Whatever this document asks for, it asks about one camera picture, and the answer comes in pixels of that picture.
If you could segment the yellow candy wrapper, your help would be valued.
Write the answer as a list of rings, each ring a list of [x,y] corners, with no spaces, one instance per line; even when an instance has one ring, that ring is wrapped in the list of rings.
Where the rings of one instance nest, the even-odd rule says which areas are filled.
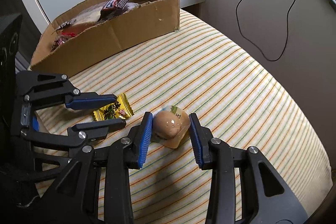
[[[109,119],[126,120],[134,115],[133,109],[125,93],[121,93],[115,102],[107,104],[93,112],[95,121],[105,121]]]

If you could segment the red clear dried fruit bag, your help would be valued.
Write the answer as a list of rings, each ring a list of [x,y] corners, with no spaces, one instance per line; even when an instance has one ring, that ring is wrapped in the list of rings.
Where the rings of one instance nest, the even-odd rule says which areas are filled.
[[[54,40],[52,47],[51,47],[51,52],[56,50],[56,48],[60,47],[63,45],[65,42],[67,42],[69,39],[74,38],[76,36],[75,33],[61,33],[61,35],[57,36],[57,38]]]

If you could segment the packaged brown marinated egg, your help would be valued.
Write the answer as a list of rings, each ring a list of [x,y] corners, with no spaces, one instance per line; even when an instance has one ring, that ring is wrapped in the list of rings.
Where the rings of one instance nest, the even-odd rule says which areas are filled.
[[[186,136],[190,124],[189,116],[181,108],[166,106],[153,118],[151,141],[176,149]]]

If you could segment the large clear biscuit package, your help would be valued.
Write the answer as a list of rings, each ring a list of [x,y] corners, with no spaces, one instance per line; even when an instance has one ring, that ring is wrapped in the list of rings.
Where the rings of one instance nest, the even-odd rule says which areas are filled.
[[[77,20],[74,25],[74,28],[76,28],[76,30],[78,31],[77,34],[83,32],[87,28],[95,26],[102,21],[100,20],[100,10],[102,9],[104,4],[105,2],[101,2],[97,5],[88,7],[87,9],[76,15],[74,18],[72,18]]]

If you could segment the snickers chocolate bar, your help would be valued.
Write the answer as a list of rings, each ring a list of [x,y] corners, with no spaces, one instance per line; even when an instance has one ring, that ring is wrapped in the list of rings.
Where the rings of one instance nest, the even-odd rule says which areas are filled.
[[[110,19],[122,14],[129,0],[109,0],[100,10],[100,20]]]

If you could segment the black white small snack packet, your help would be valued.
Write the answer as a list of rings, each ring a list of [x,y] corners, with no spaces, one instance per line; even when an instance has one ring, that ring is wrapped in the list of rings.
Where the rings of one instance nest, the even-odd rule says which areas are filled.
[[[67,20],[60,24],[60,26],[56,27],[54,32],[60,32],[64,34],[77,34],[78,31],[76,30],[76,28],[74,28],[76,21],[76,19]]]

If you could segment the clear red chocolate cookie bag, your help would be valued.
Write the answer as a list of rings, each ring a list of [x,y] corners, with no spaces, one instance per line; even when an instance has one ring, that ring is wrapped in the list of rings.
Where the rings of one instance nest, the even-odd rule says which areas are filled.
[[[138,8],[140,5],[138,3],[135,2],[127,2],[126,5],[123,7],[123,11],[122,12],[127,12],[130,11],[132,9]]]

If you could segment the brown cardboard box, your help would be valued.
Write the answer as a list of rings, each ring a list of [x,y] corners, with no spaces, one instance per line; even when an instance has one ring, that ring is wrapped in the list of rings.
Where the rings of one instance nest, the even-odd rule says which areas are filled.
[[[109,0],[85,0],[55,18],[43,32],[30,68],[73,76],[84,69],[147,40],[179,30],[179,0],[131,0],[138,6],[110,20],[86,28],[52,49],[60,24]]]

